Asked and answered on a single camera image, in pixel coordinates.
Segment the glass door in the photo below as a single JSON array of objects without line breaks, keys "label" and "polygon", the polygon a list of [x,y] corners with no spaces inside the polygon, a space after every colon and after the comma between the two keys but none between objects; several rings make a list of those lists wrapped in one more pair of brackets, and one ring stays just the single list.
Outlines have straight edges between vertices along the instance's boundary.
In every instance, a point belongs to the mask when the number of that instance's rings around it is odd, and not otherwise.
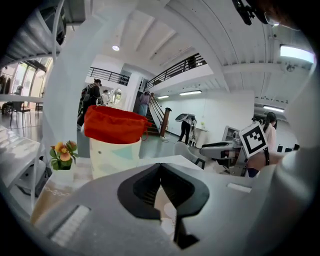
[{"label": "glass door", "polygon": [[29,96],[36,69],[29,66],[22,87],[22,96]]},{"label": "glass door", "polygon": [[18,67],[16,68],[14,83],[13,83],[12,91],[11,91],[12,94],[17,93],[17,94],[21,95],[21,90],[20,89],[17,90],[17,89],[19,86],[23,85],[23,81],[25,78],[25,73],[26,73],[27,67],[28,67],[27,64],[20,63],[18,65]]}]

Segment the artificial flower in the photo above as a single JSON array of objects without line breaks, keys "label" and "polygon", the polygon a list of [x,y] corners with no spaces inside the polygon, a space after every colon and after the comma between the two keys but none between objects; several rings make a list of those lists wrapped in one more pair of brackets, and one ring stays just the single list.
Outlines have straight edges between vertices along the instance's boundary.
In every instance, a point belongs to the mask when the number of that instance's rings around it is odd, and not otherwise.
[{"label": "artificial flower", "polygon": [[77,143],[75,143],[75,142],[72,141],[72,140],[69,140],[68,143],[70,144],[71,149],[72,149],[73,151],[75,151],[75,150],[77,149]]},{"label": "artificial flower", "polygon": [[64,153],[62,152],[62,153],[60,154],[60,159],[61,159],[61,161],[66,162],[66,161],[69,161],[70,158],[71,158],[71,155],[70,155],[70,153],[69,153],[68,151],[66,151],[66,152],[64,152]]},{"label": "artificial flower", "polygon": [[61,149],[64,147],[64,144],[63,142],[58,142],[55,147],[54,147],[54,150],[57,151],[57,152],[61,152]]}]

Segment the stair railing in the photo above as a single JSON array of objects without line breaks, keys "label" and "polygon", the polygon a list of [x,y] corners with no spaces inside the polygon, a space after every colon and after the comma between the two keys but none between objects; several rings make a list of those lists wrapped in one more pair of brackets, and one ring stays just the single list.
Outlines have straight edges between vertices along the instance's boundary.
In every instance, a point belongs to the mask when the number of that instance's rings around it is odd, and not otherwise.
[{"label": "stair railing", "polygon": [[166,108],[165,113],[164,113],[162,111],[159,103],[157,102],[157,100],[155,99],[155,97],[153,95],[151,95],[151,97],[150,97],[149,108],[150,108],[150,106],[152,107],[156,117],[158,118],[158,120],[160,122],[160,126],[159,126],[160,136],[164,137],[165,133],[166,133],[168,119],[169,119],[169,113],[170,113],[171,109]]}]

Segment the wooden post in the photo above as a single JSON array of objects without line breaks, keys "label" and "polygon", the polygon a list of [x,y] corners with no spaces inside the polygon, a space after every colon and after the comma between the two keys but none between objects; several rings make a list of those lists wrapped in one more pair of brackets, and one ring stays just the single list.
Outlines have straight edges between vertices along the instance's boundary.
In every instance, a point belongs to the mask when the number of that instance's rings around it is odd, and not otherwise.
[{"label": "wooden post", "polygon": [[161,126],[161,131],[160,131],[160,135],[162,137],[164,137],[165,133],[166,133],[166,127],[168,125],[168,119],[169,119],[170,111],[172,111],[171,108],[169,108],[169,107],[165,108],[163,122],[162,122],[162,126]]}]

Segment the black backpack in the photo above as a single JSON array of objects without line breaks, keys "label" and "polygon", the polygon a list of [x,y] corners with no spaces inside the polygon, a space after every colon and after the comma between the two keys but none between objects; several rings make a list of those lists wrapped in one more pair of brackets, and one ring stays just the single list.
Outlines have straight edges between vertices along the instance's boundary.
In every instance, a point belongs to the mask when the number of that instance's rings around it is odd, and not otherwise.
[{"label": "black backpack", "polygon": [[84,97],[83,97],[83,101],[84,102],[88,102],[89,100],[90,100],[90,91],[91,91],[91,89],[93,88],[95,86],[95,84],[94,83],[91,83],[91,84],[89,84],[88,85],[88,87],[86,88],[86,92],[85,92],[85,95],[84,95]]}]

